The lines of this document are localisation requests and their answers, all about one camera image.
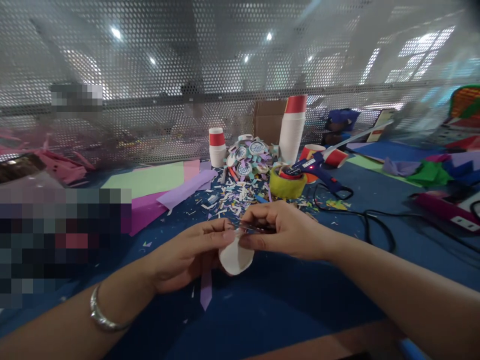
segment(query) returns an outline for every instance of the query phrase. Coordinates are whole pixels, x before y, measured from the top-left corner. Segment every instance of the green paper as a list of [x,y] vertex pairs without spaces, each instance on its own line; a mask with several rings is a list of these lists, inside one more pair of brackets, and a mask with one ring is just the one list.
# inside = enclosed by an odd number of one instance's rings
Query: green paper
[[399,180],[401,182],[404,182],[404,183],[407,183],[407,184],[410,184],[410,185],[413,185],[413,186],[416,186],[418,188],[421,188],[422,186],[421,185],[418,185],[417,183],[414,183],[412,181],[408,181],[407,178],[405,177],[402,177],[402,176],[394,176],[392,174],[389,174],[385,171],[382,170],[383,168],[383,164],[382,163],[379,163],[377,161],[374,161],[374,160],[371,160],[367,157],[364,157],[364,156],[355,156],[355,157],[351,157],[347,160],[347,162],[349,163],[352,163],[352,164],[355,164],[355,165],[358,165],[359,167],[362,167],[362,168],[365,168],[367,170],[372,170],[376,173],[379,173],[379,174],[382,174],[382,175],[385,175],[385,176],[388,176],[389,178],[393,178],[393,179],[396,179],[396,180]]
[[131,189],[131,198],[172,190],[184,183],[184,163],[154,166],[111,176],[102,189]]
[[448,172],[444,170],[441,162],[425,160],[422,160],[418,171],[407,177],[407,179],[426,188],[437,185],[446,185],[450,180],[453,180]]

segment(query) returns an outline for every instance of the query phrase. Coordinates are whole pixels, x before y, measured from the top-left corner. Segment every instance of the masking tape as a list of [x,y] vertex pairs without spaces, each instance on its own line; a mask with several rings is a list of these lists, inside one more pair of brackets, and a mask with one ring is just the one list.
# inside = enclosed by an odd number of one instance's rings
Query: masking tape
[[270,172],[270,191],[283,199],[298,199],[304,191],[307,176],[302,174],[300,179],[289,180],[279,176],[281,166],[274,167]]

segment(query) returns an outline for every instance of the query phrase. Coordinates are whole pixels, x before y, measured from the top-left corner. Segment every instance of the white cup stack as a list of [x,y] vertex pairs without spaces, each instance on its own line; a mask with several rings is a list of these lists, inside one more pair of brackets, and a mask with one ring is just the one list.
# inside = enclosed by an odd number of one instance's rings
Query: white cup stack
[[211,127],[208,129],[208,137],[211,166],[222,168],[225,165],[224,159],[227,157],[224,130],[221,127]]
[[290,96],[281,121],[280,156],[284,163],[293,165],[297,160],[304,132],[307,95]]

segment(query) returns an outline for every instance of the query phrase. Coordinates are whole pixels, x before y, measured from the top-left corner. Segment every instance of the silver bangle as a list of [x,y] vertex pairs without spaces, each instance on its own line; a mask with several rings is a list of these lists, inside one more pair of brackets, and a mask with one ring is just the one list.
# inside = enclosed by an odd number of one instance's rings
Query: silver bangle
[[126,328],[128,328],[132,323],[131,321],[124,324],[117,324],[115,322],[108,320],[102,314],[97,304],[97,295],[99,293],[99,288],[100,288],[100,284],[96,286],[96,288],[93,290],[93,293],[91,294],[91,297],[90,297],[90,317],[104,331],[117,332],[117,331],[125,330]]

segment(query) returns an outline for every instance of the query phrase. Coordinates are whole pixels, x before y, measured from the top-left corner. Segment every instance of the blue table surface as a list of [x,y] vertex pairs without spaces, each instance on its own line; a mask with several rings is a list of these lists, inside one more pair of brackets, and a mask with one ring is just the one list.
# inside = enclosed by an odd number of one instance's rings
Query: blue table surface
[[[331,174],[355,191],[348,201],[352,210],[422,213],[408,199],[421,188],[348,162]],[[313,185],[305,188],[304,195],[308,193],[313,196]],[[0,314],[0,336],[58,305],[61,297],[72,297],[152,252],[182,230],[205,221],[207,211],[195,199],[209,195],[203,191],[192,196],[170,216],[163,214],[136,236],[125,235],[97,267],[90,266],[54,293],[36,295],[41,297],[38,306],[5,309]],[[322,191],[317,198],[325,204],[333,197]],[[364,238],[364,226],[358,217],[327,212],[313,215],[327,227]],[[396,217],[385,217],[384,222],[395,236],[398,256],[480,291],[480,270],[448,253],[440,244],[475,255],[471,250],[421,223]],[[480,245],[478,237],[448,224],[442,226]],[[372,234],[374,244],[386,249],[387,239],[378,225],[373,225]],[[151,247],[143,247],[144,242],[152,242]],[[325,262],[257,252],[250,268],[241,275],[228,277],[215,270],[212,278],[213,299],[207,311],[200,305],[200,279],[178,292],[157,296],[107,358],[140,354],[155,359],[242,359],[385,318],[362,291]]]

